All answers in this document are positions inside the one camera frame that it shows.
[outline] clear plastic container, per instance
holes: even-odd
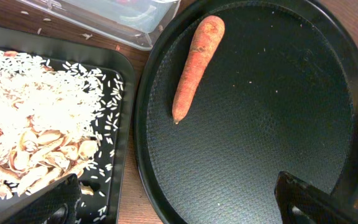
[[[140,50],[151,50],[180,0],[18,0]]]

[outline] orange carrot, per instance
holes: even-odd
[[[197,86],[223,34],[224,22],[217,16],[208,16],[198,25],[173,99],[172,115],[175,124],[189,111]]]

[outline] round tray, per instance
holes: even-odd
[[[191,39],[210,14],[226,32],[175,125],[173,97]],[[280,171],[352,203],[357,48],[314,1],[196,2],[150,55],[134,134],[140,176],[165,223],[280,223],[273,194]]]

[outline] wooden table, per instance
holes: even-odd
[[[180,11],[193,1],[194,0],[182,0]],[[358,1],[321,0],[321,2],[342,22],[358,46]],[[27,11],[29,15],[21,14],[21,11]],[[51,18],[52,21],[44,22],[42,20],[43,18]],[[136,70],[137,80],[139,80],[147,57],[149,56],[148,52],[136,50],[98,34],[94,34],[86,29],[74,26],[69,22],[32,9],[14,0],[0,0],[0,26],[33,34],[36,34],[38,29],[42,28],[40,35],[113,50],[119,45],[119,51],[133,64]],[[85,38],[80,35],[84,33],[93,34],[93,37],[89,40],[85,40]],[[139,178],[134,155],[133,135],[131,132],[127,149],[124,182],[122,184],[119,223],[160,222],[160,219],[149,203]]]

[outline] black rectangular tray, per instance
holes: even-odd
[[[129,136],[129,125],[131,122],[132,103],[134,99],[135,76],[131,63],[125,56],[117,51],[90,47],[65,40],[42,37],[4,28],[0,28],[0,50],[16,50],[31,55],[39,55],[43,58],[50,58],[51,62],[54,61],[56,63],[64,63],[64,61],[78,62],[86,68],[100,68],[103,73],[108,77],[111,77],[111,79],[113,79],[117,73],[122,77],[124,80],[124,93],[122,94],[122,101],[118,108],[120,112],[119,129],[115,134],[115,142],[112,146],[115,148],[115,155],[111,162],[113,164],[111,181],[110,186],[107,186],[107,188],[109,188],[107,189],[108,192],[106,190],[103,191],[108,198],[107,217],[101,222],[116,223],[118,220],[119,199],[122,178],[124,175],[126,147]],[[109,95],[105,94],[103,99],[107,101],[107,98],[109,97]],[[105,140],[103,140],[101,148],[104,147],[103,144],[105,144]],[[107,152],[103,153],[101,159],[98,159],[98,157],[95,156],[95,161],[103,160],[106,162],[109,159],[109,154]],[[86,170],[83,176],[86,177],[95,174],[93,174],[93,170],[91,170],[91,172]],[[86,216],[86,218],[82,218],[82,223],[92,222],[93,218],[98,216],[97,213],[100,207],[96,207],[96,204],[100,203],[98,203],[97,200],[103,200],[103,198],[101,198],[97,192],[95,192],[93,197],[94,200],[87,200],[86,207],[79,208],[82,217]],[[15,203],[20,203],[23,198],[25,197],[21,196],[18,198],[15,195],[14,198],[9,200],[0,199],[0,211]]]

